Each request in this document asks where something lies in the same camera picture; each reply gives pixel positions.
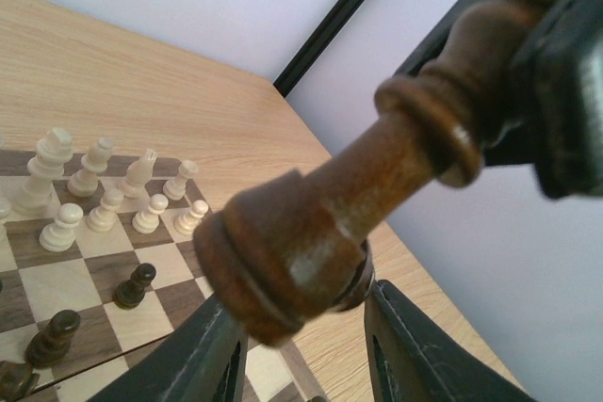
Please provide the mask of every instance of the dark brown chess piece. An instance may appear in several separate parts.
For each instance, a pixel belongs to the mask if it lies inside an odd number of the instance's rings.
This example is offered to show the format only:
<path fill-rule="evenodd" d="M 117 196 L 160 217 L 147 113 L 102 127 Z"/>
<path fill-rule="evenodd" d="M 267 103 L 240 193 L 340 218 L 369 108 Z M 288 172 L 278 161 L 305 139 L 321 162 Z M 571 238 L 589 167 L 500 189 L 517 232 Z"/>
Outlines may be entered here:
<path fill-rule="evenodd" d="M 125 310 L 131 310 L 139 306 L 144 299 L 144 291 L 151 284 L 157 274 L 155 267 L 151 264 L 141 264 L 130 276 L 117 286 L 113 293 L 113 301 L 117 306 Z"/>
<path fill-rule="evenodd" d="M 0 400 L 12 402 L 31 394 L 39 378 L 29 363 L 0 362 Z"/>
<path fill-rule="evenodd" d="M 373 280 L 367 235 L 432 179 L 462 187 L 515 122 L 513 55 L 557 0 L 483 0 L 416 77 L 375 93 L 379 118 L 339 155 L 230 199 L 193 243 L 216 296 L 264 344 L 361 303 Z"/>
<path fill-rule="evenodd" d="M 40 369 L 60 361 L 67 355 L 79 325 L 77 312 L 64 310 L 56 313 L 48 325 L 33 337 L 25 351 L 25 359 Z"/>

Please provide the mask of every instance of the white chess piece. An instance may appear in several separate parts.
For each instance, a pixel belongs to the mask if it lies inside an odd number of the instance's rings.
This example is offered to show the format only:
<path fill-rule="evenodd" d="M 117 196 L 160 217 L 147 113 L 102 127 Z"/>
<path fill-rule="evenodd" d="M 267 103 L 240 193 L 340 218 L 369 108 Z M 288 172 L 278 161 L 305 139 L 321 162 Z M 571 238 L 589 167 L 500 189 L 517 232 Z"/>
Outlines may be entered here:
<path fill-rule="evenodd" d="M 149 205 L 136 213 L 132 220 L 132 226 L 142 234 L 150 234 L 159 226 L 159 214 L 168 207 L 168 199 L 160 193 L 153 195 Z"/>
<path fill-rule="evenodd" d="M 7 237 L 7 227 L 4 226 L 4 222 L 12 212 L 12 206 L 10 201 L 0 196 L 0 242 Z"/>
<path fill-rule="evenodd" d="M 178 167 L 178 175 L 170 178 L 163 185 L 163 193 L 170 200 L 181 200 L 187 190 L 187 180 L 197 174 L 198 171 L 197 164 L 190 160 L 183 160 L 180 167 Z"/>
<path fill-rule="evenodd" d="M 103 194 L 101 205 L 90 211 L 86 225 L 97 233 L 106 233 L 117 221 L 115 213 L 123 202 L 123 193 L 119 188 L 111 188 Z"/>
<path fill-rule="evenodd" d="M 98 173 L 106 170 L 113 154 L 113 139 L 101 137 L 82 156 L 82 169 L 72 174 L 67 189 L 76 197 L 90 197 L 98 187 Z"/>
<path fill-rule="evenodd" d="M 209 206 L 203 200 L 196 200 L 188 210 L 178 216 L 173 222 L 173 227 L 182 235 L 192 235 L 201 219 L 207 214 Z"/>
<path fill-rule="evenodd" d="M 68 202 L 60 206 L 55 221 L 41 230 L 40 245 L 54 252 L 69 249 L 75 240 L 75 228 L 83 216 L 84 211 L 77 204 Z"/>
<path fill-rule="evenodd" d="M 144 186 L 153 177 L 155 160 L 157 160 L 157 153 L 147 150 L 139 160 L 130 164 L 119 183 L 119 189 L 126 198 L 138 198 L 144 193 Z"/>
<path fill-rule="evenodd" d="M 30 176 L 15 193 L 12 208 L 19 214 L 42 214 L 52 200 L 52 184 L 65 171 L 73 157 L 72 137 L 65 129 L 55 128 L 36 143 L 36 156 L 27 162 Z"/>

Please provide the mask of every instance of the light wood table surface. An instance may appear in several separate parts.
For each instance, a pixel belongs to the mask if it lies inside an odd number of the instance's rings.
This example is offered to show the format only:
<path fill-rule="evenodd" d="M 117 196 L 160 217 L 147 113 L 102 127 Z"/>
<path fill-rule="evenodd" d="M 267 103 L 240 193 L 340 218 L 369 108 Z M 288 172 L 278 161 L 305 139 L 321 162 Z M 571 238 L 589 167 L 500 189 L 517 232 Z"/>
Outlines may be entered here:
<path fill-rule="evenodd" d="M 268 80 L 41 0 L 0 0 L 6 148 L 33 150 L 55 126 L 72 134 L 77 152 L 110 136 L 118 154 L 151 147 L 197 162 L 195 180 L 214 209 L 241 189 L 329 158 Z M 378 278 L 510 377 L 386 224 L 370 241 Z M 296 344 L 333 401 L 372 400 L 362 308 L 313 322 Z"/>

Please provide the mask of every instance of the white rook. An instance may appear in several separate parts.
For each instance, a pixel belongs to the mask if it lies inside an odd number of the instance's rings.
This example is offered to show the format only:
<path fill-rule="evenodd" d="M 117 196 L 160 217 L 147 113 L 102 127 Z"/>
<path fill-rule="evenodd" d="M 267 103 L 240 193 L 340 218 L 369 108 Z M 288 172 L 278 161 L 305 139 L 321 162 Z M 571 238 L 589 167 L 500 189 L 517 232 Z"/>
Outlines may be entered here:
<path fill-rule="evenodd" d="M 73 157 L 72 137 L 65 129 L 55 128 L 36 143 L 36 156 L 27 162 L 30 176 L 15 193 L 12 208 L 19 214 L 42 214 L 52 200 L 53 181 L 65 171 Z"/>
<path fill-rule="evenodd" d="M 75 228 L 83 216 L 84 211 L 77 204 L 68 202 L 60 206 L 55 221 L 41 230 L 40 245 L 54 252 L 69 249 L 75 240 Z"/>
<path fill-rule="evenodd" d="M 183 160 L 178 167 L 178 174 L 163 184 L 163 193 L 170 200 L 178 201 L 185 196 L 187 181 L 199 171 L 197 164 L 190 160 Z"/>
<path fill-rule="evenodd" d="M 101 137 L 82 156 L 82 169 L 72 174 L 67 189 L 76 197 L 90 197 L 98 188 L 98 173 L 106 170 L 113 154 L 113 140 Z"/>

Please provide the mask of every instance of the dark pawn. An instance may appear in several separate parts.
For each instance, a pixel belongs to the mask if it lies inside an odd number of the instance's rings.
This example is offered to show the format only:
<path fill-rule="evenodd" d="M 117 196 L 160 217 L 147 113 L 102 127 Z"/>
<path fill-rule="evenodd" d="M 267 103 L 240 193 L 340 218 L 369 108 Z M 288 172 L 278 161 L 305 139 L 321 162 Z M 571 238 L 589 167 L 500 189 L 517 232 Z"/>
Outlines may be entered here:
<path fill-rule="evenodd" d="M 33 371 L 29 363 L 0 362 L 0 400 L 12 402 L 31 394 L 40 378 Z"/>
<path fill-rule="evenodd" d="M 79 323 L 80 317 L 75 311 L 56 313 L 44 330 L 31 340 L 25 359 L 37 368 L 52 366 L 67 355 Z"/>
<path fill-rule="evenodd" d="M 130 280 L 117 286 L 113 293 L 113 301 L 120 308 L 131 310 L 136 308 L 144 298 L 144 289 L 151 284 L 157 271 L 151 264 L 141 264 L 132 272 Z"/>

